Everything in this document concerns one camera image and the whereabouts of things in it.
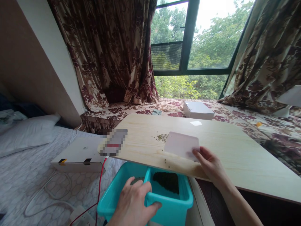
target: window frame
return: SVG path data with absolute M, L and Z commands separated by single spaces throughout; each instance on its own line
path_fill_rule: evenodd
M 233 65 L 234 65 L 235 58 L 238 53 L 239 46 L 240 46 L 242 38 L 244 36 L 246 27 L 249 23 L 249 19 L 250 19 L 252 10 L 250 11 L 249 17 L 245 23 L 244 29 L 241 33 L 240 39 L 239 39 L 236 47 L 235 47 L 235 50 L 233 52 L 233 55 L 231 57 L 228 67 L 188 69 L 189 56 L 190 56 L 190 51 L 191 51 L 191 47 L 192 47 L 192 43 L 193 43 L 194 29 L 195 29 L 197 16 L 198 16 L 198 8 L 199 8 L 200 1 L 201 0 L 180 0 L 180 1 L 176 1 L 176 2 L 162 4 L 162 5 L 159 5 L 156 7 L 156 9 L 158 9 L 158 8 L 164 8 L 164 7 L 188 2 L 183 41 L 166 42 L 166 43 L 158 43 L 158 44 L 151 45 L 151 46 L 162 46 L 162 45 L 170 45 L 170 44 L 175 44 L 175 43 L 182 43 L 182 52 L 181 52 L 179 69 L 178 70 L 154 70 L 154 76 L 225 75 L 225 74 L 230 75 Z M 226 80 L 223 91 L 226 87 L 228 79 L 229 79 L 229 76 Z

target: wooden board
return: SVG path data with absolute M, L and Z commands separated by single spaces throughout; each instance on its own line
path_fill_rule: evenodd
M 128 129 L 119 159 L 209 180 L 199 163 L 165 153 L 159 134 L 170 131 L 199 138 L 216 153 L 238 188 L 301 203 L 301 178 L 272 156 L 238 126 L 217 121 L 130 114 L 116 127 Z

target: glass pane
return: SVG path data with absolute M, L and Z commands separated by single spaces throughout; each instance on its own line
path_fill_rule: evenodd
M 150 43 L 183 41 L 188 2 L 156 9 Z
M 182 43 L 151 47 L 154 70 L 178 70 L 180 66 Z
M 218 100 L 228 75 L 155 76 L 160 97 Z
M 228 67 L 254 0 L 201 0 L 189 69 Z
M 158 5 L 163 5 L 163 4 L 166 4 L 166 3 L 171 3 L 171 2 L 176 2 L 178 0 L 158 0 L 157 1 L 157 6 Z

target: red wire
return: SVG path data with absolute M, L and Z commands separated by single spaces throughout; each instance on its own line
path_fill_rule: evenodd
M 99 179 L 99 187 L 98 187 L 98 198 L 97 198 L 97 203 L 99 202 L 99 196 L 100 196 L 100 182 L 101 182 L 101 176 L 103 175 L 103 167 L 101 168 L 101 174 L 100 174 L 100 179 Z M 96 220 L 95 220 L 95 226 L 97 226 L 97 211 L 96 211 Z
M 99 196 L 100 196 L 100 182 L 101 182 L 101 176 L 103 175 L 103 166 L 101 168 L 101 174 L 100 174 L 100 179 L 99 179 L 99 188 L 98 188 L 98 198 L 97 198 L 97 203 L 95 203 L 93 206 L 89 207 L 85 212 L 87 212 L 89 209 L 91 209 L 92 207 L 96 206 L 99 202 Z M 72 226 L 72 224 L 78 219 L 80 218 L 85 212 L 83 212 L 82 214 L 80 214 L 79 216 L 77 216 L 77 218 L 75 218 L 70 226 Z M 95 220 L 95 226 L 97 226 L 97 211 L 96 211 L 96 220 Z

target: curtain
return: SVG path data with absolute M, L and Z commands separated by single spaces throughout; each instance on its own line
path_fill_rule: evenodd
M 48 0 L 86 105 L 156 103 L 151 21 L 156 0 Z
M 301 84 L 301 0 L 257 0 L 230 74 L 227 105 L 262 113 L 284 107 L 276 98 Z

